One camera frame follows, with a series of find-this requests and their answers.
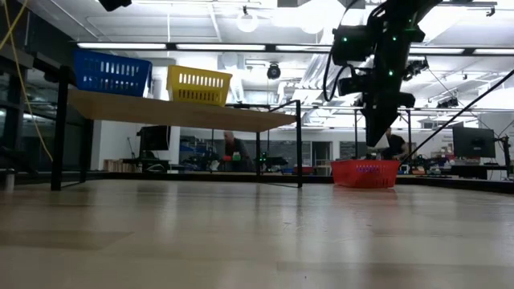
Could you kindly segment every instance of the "plastic basket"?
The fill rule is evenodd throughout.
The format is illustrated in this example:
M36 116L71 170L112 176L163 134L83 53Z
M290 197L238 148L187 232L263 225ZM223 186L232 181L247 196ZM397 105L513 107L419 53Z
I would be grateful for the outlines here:
M152 63L146 60L84 50L74 51L74 58L80 90L143 96L152 79Z
M333 161L334 183L350 188L379 189L394 187L399 161Z
M225 106L231 74L191 67L168 67L166 89L173 101Z

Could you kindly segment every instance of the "wooden table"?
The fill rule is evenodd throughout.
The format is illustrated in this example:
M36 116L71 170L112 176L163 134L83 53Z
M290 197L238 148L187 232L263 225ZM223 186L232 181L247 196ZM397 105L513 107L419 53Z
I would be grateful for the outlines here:
M292 124L295 116L214 105L152 100L100 92L70 90L69 103L91 120L114 120L238 132L266 132Z
M51 189L61 190L63 175L63 150L65 139L67 105L70 104L89 120L112 120L138 124L156 124L168 126L183 126L190 128L210 128L233 130L239 132L255 132L256 155L260 155L260 133L279 126L296 123L296 142L298 159L301 160L301 116L300 102L290 101L269 112L258 112L237 108L226 108L205 104L179 103L164 100L146 99L135 96L122 96L101 92L86 92L68 90L69 68L61 67L59 78L59 98L55 124L55 151L52 164ZM294 116L274 111L294 104ZM90 166L92 142L92 122L87 121L84 128L89 132L84 137L80 153L80 182L86 181L86 173ZM298 174L298 187L302 186L301 170Z

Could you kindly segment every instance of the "yellow basket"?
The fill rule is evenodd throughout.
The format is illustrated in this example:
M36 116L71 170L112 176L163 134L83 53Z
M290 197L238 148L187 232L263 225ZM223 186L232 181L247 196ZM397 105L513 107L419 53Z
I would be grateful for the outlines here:
M172 101L225 106L231 74L203 69L168 66L166 89Z

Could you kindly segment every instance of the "table top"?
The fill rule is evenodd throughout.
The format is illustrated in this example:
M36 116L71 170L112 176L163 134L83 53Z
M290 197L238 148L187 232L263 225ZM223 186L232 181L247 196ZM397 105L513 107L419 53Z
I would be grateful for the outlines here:
M239 132L265 132L296 121L295 116L278 112L257 112L76 89L69 91L68 101L84 117L92 120L213 128Z

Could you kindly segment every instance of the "man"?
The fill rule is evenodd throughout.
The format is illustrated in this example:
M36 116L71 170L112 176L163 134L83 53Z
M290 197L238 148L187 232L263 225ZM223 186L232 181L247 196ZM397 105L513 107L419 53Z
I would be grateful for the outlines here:
M243 141L234 137L233 132L223 132L225 138L225 156L232 157L234 153L239 153L240 161L232 161L232 169L237 172L253 171L253 162L248 154L247 147Z
M407 143L401 136L392 134L391 128L385 131L385 136L387 136L389 148L382 152L382 158L384 160L401 160L409 154Z

